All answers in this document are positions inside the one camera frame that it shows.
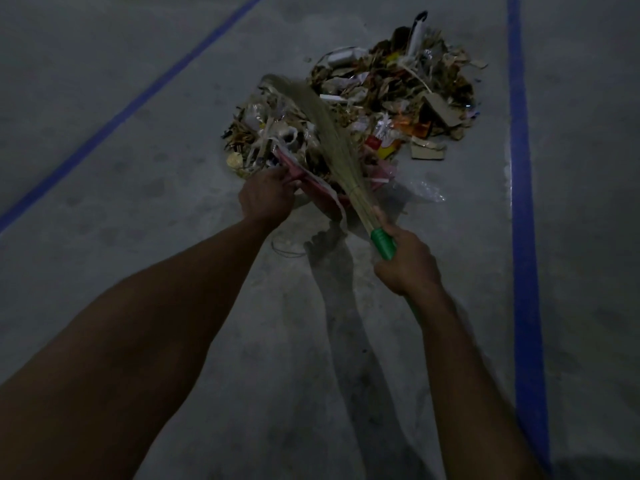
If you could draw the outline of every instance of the gray floor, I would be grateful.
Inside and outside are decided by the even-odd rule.
[[[0,1],[0,211],[245,0]],[[263,0],[0,238],[0,380],[102,290],[238,220],[219,139],[263,73],[304,76],[422,9],[489,62],[481,117],[381,195],[434,250],[512,397],[505,0]],[[633,0],[524,0],[541,311],[558,477],[640,475]],[[296,209],[138,478],[444,478],[417,325]]]

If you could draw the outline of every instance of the green broom handle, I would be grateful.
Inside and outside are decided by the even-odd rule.
[[[389,259],[391,259],[396,254],[397,248],[396,248],[396,243],[393,240],[393,237],[387,234],[382,229],[382,227],[373,229],[373,231],[371,231],[371,240],[373,241],[373,244],[376,246],[376,249],[380,253],[380,256],[382,256],[382,259],[389,261]],[[422,323],[420,321],[420,315],[418,314],[418,310],[415,309],[415,307],[411,303],[411,300],[407,298],[406,302],[409,304],[409,307],[411,308],[411,311],[413,312],[416,320],[418,320],[418,323]]]

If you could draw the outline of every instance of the soft grass broom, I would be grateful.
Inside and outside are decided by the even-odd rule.
[[[308,120],[315,124],[324,161],[333,178],[349,197],[380,256],[386,260],[391,259],[396,253],[396,243],[380,227],[380,222],[373,213],[373,206],[378,203],[362,176],[356,149],[346,131],[338,126],[327,104],[302,81],[274,74],[265,75],[262,81],[291,99]]]

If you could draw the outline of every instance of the person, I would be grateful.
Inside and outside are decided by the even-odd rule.
[[[105,291],[0,387],[0,478],[135,475],[194,386],[261,245],[291,213],[285,174],[251,177],[240,222]],[[447,478],[543,478],[429,248],[376,213],[397,253],[375,273],[420,316]]]

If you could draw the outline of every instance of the blue painted stripe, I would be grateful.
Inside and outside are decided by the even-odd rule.
[[[520,0],[507,0],[507,5],[516,411],[535,454],[549,471],[547,387],[540,325]]]
[[[246,15],[260,0],[249,0],[240,8],[235,10],[220,26],[215,28],[207,37],[197,44],[187,55],[181,58],[167,72],[156,79],[138,97],[133,99],[121,112],[117,113],[105,126],[85,141],[71,156],[69,156],[59,167],[41,181],[34,189],[27,193],[7,212],[0,216],[0,234],[7,227],[13,224],[23,215],[33,204],[39,201],[48,191],[50,191],[60,180],[66,177],[71,170],[84,161],[89,154],[98,147],[111,133],[128,120],[133,113],[139,110],[149,99],[158,94],[169,82],[171,82],[180,72],[182,72],[194,59],[208,49],[213,42],[218,40],[228,30],[233,27],[244,15]]]

